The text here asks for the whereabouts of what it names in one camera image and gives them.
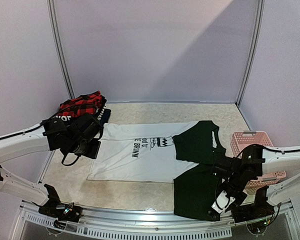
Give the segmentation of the white cloth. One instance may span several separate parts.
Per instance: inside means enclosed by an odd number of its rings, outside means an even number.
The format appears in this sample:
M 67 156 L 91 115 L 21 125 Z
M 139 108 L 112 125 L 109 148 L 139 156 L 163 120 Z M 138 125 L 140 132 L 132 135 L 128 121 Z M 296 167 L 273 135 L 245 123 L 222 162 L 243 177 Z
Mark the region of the white cloth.
M 172 183 L 182 173 L 210 167 L 225 148 L 219 126 L 211 120 L 152 123 L 107 123 L 90 181 Z

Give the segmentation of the red black plaid shirt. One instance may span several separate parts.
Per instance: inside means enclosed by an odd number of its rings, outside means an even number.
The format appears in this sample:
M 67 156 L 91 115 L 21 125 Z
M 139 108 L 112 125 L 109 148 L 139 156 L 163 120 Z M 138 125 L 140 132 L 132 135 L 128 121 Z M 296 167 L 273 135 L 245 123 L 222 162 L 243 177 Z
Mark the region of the red black plaid shirt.
M 106 98 L 98 90 L 96 92 L 80 95 L 77 98 L 68 99 L 59 105 L 55 118 L 65 123 L 73 122 L 84 114 L 94 115 L 106 103 Z

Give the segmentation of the dark green garment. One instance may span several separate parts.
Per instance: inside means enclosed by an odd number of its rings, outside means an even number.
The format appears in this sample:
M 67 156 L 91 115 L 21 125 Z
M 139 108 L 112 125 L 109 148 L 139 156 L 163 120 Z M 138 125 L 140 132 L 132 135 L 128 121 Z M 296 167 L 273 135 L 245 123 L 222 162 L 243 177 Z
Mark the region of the dark green garment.
M 213 121 L 201 120 L 172 138 L 176 159 L 196 164 L 173 180 L 174 215 L 210 222 L 220 220 L 220 215 L 212 209 L 220 183 L 212 168 L 217 158 L 226 155 L 219 129 Z

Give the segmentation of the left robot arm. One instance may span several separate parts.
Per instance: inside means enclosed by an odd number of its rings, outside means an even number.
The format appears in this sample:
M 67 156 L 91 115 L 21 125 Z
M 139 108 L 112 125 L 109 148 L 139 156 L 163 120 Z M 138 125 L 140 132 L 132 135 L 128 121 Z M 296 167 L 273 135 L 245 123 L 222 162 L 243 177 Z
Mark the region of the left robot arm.
M 60 217 L 65 211 L 64 205 L 59 202 L 53 187 L 41 186 L 19 177 L 8 172 L 2 164 L 29 154 L 54 150 L 60 150 L 65 157 L 74 154 L 77 158 L 85 156 L 95 159 L 103 130 L 103 124 L 96 117 L 85 113 L 70 125 L 53 117 L 0 136 L 0 192 L 44 206 L 53 217 Z

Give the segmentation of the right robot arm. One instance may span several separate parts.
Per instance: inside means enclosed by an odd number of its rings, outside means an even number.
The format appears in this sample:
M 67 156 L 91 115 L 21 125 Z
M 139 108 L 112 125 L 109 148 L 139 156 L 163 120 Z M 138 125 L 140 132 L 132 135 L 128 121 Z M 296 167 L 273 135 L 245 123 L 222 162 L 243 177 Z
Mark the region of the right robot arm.
M 213 175 L 223 179 L 211 209 L 221 214 L 231 207 L 238 207 L 246 199 L 244 188 L 251 180 L 271 172 L 300 170 L 300 146 L 267 147 L 252 144 L 245 147 L 238 157 L 217 156 L 212 167 Z M 268 210 L 288 198 L 300 194 L 300 173 L 269 187 L 266 200 L 260 198 L 249 206 L 252 218 L 259 218 Z

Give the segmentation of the pink plastic laundry basket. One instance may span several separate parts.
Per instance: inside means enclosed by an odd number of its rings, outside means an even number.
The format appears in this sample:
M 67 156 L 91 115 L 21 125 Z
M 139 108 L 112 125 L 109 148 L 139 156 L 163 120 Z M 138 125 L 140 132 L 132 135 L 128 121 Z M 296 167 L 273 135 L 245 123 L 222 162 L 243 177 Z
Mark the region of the pink plastic laundry basket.
M 265 131 L 235 131 L 230 142 L 232 153 L 237 158 L 247 160 L 248 163 L 261 163 L 261 147 L 273 147 L 268 134 Z M 287 177 L 285 171 L 273 171 L 258 175 L 250 180 L 245 191 L 248 195 L 254 195 L 259 188 L 282 182 Z

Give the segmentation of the folded navy blue garment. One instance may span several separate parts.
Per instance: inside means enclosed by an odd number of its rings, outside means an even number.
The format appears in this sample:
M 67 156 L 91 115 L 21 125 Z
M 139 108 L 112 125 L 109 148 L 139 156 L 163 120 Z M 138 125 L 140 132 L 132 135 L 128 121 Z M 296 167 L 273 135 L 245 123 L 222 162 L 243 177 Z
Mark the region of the folded navy blue garment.
M 100 124 L 103 126 L 105 123 L 109 122 L 110 116 L 111 116 L 111 110 L 110 109 L 105 109 L 102 113 L 101 113 L 101 118 L 99 120 Z

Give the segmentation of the folded black garment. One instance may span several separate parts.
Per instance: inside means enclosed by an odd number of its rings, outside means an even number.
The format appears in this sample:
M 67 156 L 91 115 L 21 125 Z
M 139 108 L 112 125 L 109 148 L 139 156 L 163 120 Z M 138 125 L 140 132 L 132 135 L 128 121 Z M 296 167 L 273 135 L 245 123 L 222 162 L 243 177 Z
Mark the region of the folded black garment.
M 107 103 L 107 100 L 106 99 L 103 99 L 102 102 L 101 102 L 101 107 L 99 107 L 96 111 L 96 113 L 94 114 L 94 117 L 100 121 L 105 110 L 106 110 L 106 103 Z

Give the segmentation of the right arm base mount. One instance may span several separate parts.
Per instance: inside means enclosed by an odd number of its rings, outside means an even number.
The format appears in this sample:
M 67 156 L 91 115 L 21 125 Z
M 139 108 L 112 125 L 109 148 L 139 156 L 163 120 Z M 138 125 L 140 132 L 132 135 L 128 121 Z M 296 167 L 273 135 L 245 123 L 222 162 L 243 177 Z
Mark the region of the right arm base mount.
M 231 210 L 235 223 L 251 221 L 275 214 L 275 208 L 268 203 L 267 191 L 269 186 L 263 186 L 256 191 L 254 202 L 236 206 Z

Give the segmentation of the aluminium front rail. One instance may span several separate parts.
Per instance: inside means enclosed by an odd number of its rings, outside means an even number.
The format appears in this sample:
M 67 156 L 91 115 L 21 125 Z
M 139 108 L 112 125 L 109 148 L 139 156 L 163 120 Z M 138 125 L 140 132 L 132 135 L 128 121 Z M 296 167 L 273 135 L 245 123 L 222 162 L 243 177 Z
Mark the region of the aluminium front rail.
M 179 217 L 171 211 L 118 210 L 84 207 L 78 222 L 54 227 L 54 218 L 22 201 L 12 240 L 300 240 L 300 225 L 290 201 L 281 205 L 264 230 L 249 231 L 248 222 L 235 222 L 230 212 L 220 221 Z

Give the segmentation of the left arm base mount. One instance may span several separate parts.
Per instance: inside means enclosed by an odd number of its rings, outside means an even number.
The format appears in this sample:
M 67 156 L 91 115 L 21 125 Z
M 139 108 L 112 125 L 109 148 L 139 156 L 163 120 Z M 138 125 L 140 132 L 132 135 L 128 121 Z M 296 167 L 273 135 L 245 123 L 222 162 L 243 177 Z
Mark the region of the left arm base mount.
M 81 218 L 83 208 L 75 205 L 73 202 L 61 202 L 59 195 L 53 186 L 46 183 L 43 186 L 47 190 L 48 200 L 44 205 L 39 207 L 38 213 L 56 218 L 59 221 L 78 223 Z

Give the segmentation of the left aluminium corner post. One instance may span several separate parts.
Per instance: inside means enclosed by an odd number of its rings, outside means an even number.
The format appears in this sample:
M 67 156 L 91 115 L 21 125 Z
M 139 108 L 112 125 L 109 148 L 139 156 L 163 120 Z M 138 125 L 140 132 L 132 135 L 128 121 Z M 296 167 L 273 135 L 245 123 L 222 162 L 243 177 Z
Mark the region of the left aluminium corner post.
M 75 97 L 74 88 L 70 78 L 70 74 L 67 68 L 65 53 L 63 50 L 62 39 L 59 30 L 59 24 L 57 19 L 57 9 L 55 0 L 47 0 L 47 8 L 49 13 L 49 19 L 51 24 L 53 41 L 55 44 L 55 50 L 60 65 L 61 74 L 65 84 L 65 88 L 69 98 L 73 99 Z

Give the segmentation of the aluminium corner post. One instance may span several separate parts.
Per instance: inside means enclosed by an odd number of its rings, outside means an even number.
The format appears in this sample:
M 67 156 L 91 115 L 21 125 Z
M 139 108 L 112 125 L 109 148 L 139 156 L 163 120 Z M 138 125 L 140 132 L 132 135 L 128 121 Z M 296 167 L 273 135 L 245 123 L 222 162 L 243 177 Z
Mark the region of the aluminium corner post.
M 67 68 L 65 53 L 63 50 L 62 39 L 59 30 L 59 24 L 57 19 L 57 9 L 55 0 L 47 0 L 47 8 L 49 13 L 49 19 L 51 24 L 53 41 L 55 44 L 55 50 L 60 65 L 61 74 L 65 84 L 65 88 L 69 98 L 73 99 L 75 97 L 74 88 L 70 78 L 70 74 Z
M 238 91 L 238 95 L 236 98 L 236 102 L 235 102 L 235 105 L 237 106 L 238 109 L 240 108 L 240 106 L 243 102 L 243 98 L 244 98 L 244 95 L 246 92 L 249 77 L 250 77 L 251 70 L 253 67 L 253 62 L 254 62 L 254 58 L 256 55 L 258 40 L 259 40 L 260 31 L 261 31 L 261 27 L 262 27 L 264 7 L 265 7 L 265 1 L 258 0 L 256 12 L 255 12 L 255 19 L 254 19 L 252 36 L 251 36 L 251 42 L 250 42 L 250 47 L 249 47 L 249 52 L 248 52 L 248 58 L 247 58 L 247 62 L 245 65 L 242 82 L 241 82 L 241 85 L 240 85 L 240 88 Z

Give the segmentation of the right aluminium corner post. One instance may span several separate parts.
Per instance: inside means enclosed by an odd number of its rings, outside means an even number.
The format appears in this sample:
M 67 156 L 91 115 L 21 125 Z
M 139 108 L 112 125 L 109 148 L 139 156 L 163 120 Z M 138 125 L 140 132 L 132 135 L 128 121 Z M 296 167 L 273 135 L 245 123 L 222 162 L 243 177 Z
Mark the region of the right aluminium corner post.
M 238 109 L 240 108 L 240 106 L 243 102 L 243 98 L 244 98 L 244 95 L 246 92 L 249 77 L 250 77 L 251 70 L 253 67 L 253 62 L 254 62 L 254 58 L 256 55 L 258 40 L 259 40 L 260 31 L 261 31 L 261 27 L 262 27 L 264 7 L 265 7 L 265 1 L 258 0 L 256 12 L 255 12 L 255 19 L 254 19 L 252 36 L 251 36 L 251 42 L 250 42 L 250 47 L 249 47 L 249 52 L 248 52 L 248 58 L 247 58 L 247 62 L 245 65 L 242 82 L 241 82 L 241 85 L 240 85 L 240 88 L 238 91 L 238 95 L 236 98 L 236 102 L 235 102 L 235 105 L 237 106 Z

